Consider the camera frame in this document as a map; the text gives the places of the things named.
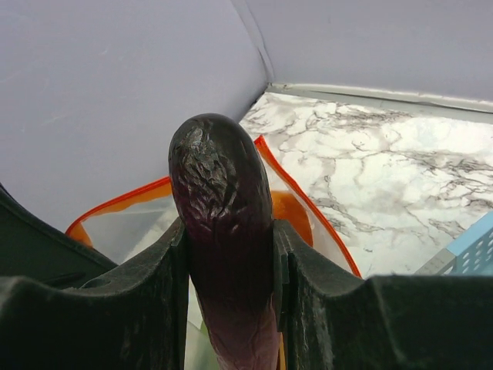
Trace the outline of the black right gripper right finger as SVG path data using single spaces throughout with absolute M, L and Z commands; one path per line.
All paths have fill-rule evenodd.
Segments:
M 492 280 L 358 278 L 273 225 L 274 301 L 289 369 L 490 369 Z

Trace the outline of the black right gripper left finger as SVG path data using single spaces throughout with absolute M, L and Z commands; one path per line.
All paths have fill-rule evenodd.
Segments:
M 80 288 L 1 280 L 3 369 L 181 369 L 188 272 L 183 223 Z

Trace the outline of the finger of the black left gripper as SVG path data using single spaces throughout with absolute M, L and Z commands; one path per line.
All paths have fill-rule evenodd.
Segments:
M 25 276 L 53 288 L 80 288 L 116 263 L 27 211 L 1 188 L 1 276 Z

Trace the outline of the clear zip bag orange zipper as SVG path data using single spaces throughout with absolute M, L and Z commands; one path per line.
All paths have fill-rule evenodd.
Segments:
M 280 165 L 266 140 L 258 136 L 255 146 L 267 171 L 270 192 L 291 192 L 302 204 L 310 221 L 313 248 L 346 271 L 359 275 L 350 252 L 327 218 Z M 93 247 L 121 264 L 155 243 L 177 218 L 170 179 L 160 180 L 105 202 L 74 221 L 66 231 L 72 239 Z M 211 344 L 203 343 L 197 327 L 203 320 L 194 287 L 189 288 L 185 367 L 217 369 Z

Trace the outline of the orange papaya slice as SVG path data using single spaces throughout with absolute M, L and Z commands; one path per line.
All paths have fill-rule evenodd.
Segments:
M 272 190 L 273 217 L 288 220 L 295 231 L 309 245 L 313 246 L 313 235 L 307 212 L 297 198 L 289 191 Z

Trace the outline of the dark purple eggplant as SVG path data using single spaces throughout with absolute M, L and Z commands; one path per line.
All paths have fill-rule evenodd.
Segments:
M 205 113 L 169 145 L 169 176 L 188 240 L 189 273 L 222 369 L 274 369 L 273 203 L 243 127 Z

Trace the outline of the green leaf vegetable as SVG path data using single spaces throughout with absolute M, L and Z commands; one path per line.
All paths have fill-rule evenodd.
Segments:
M 210 339 L 209 339 L 209 333 L 205 324 L 205 321 L 202 320 L 200 322 L 200 325 L 197 327 L 198 332 L 199 332 L 199 338 L 203 343 L 207 343 L 208 345 L 210 344 Z

